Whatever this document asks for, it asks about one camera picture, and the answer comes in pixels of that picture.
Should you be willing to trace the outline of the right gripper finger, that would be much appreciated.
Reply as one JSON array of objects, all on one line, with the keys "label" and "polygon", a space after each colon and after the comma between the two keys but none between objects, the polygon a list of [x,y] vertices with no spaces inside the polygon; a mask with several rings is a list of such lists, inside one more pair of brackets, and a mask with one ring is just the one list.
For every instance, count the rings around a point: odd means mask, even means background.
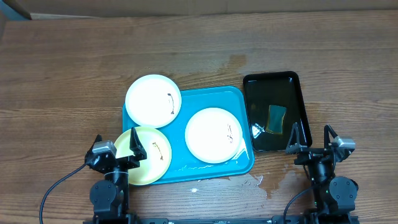
[{"label": "right gripper finger", "polygon": [[334,129],[329,124],[325,125],[323,132],[324,132],[324,148],[327,148],[327,149],[335,148],[336,143],[331,141],[330,137],[332,137],[333,139],[336,138],[338,136],[337,133],[334,131]]},{"label": "right gripper finger", "polygon": [[285,148],[286,154],[297,154],[301,151],[301,144],[300,144],[300,132],[299,126],[297,123],[292,125],[292,131],[287,143],[287,147]]}]

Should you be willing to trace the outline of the green yellow sponge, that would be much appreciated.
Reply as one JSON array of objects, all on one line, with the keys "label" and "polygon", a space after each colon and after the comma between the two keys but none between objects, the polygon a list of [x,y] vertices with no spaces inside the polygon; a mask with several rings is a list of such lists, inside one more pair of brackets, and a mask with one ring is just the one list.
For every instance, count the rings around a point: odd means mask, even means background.
[{"label": "green yellow sponge", "polygon": [[278,105],[270,105],[268,112],[268,119],[266,125],[266,131],[271,134],[282,134],[284,117],[287,108]]}]

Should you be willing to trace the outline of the white plate with stain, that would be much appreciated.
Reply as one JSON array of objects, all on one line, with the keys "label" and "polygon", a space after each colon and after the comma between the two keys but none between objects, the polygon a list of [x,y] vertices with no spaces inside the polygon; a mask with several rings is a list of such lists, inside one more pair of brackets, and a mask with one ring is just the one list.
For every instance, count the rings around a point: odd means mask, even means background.
[{"label": "white plate with stain", "polygon": [[185,129],[188,150],[199,160],[217,164],[232,159],[243,141],[237,118],[221,108],[205,108],[195,113]]}]

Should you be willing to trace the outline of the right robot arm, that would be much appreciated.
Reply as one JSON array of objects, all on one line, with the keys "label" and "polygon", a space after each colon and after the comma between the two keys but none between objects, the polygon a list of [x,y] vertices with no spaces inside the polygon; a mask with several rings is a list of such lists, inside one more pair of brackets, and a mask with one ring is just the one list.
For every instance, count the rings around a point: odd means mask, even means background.
[{"label": "right robot arm", "polygon": [[[285,149],[286,154],[295,154],[294,164],[302,166],[311,186],[295,195],[285,206],[284,223],[358,223],[355,210],[358,184],[347,177],[335,174],[336,164],[347,159],[355,150],[352,138],[343,138],[330,125],[324,127],[324,147],[311,148],[300,144],[299,125],[294,123]],[[315,207],[301,216],[288,217],[290,206],[301,196],[312,192]]]}]

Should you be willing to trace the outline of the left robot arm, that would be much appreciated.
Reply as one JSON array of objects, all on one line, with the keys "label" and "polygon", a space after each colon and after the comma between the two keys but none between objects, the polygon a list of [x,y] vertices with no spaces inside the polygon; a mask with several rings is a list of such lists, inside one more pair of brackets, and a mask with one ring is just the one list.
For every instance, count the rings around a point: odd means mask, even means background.
[{"label": "left robot arm", "polygon": [[140,218],[129,211],[128,170],[140,167],[140,161],[147,159],[147,153],[139,140],[135,128],[127,135],[127,148],[131,156],[116,157],[116,146],[97,135],[92,147],[86,153],[85,164],[104,175],[90,189],[93,204],[92,223],[138,224]]}]

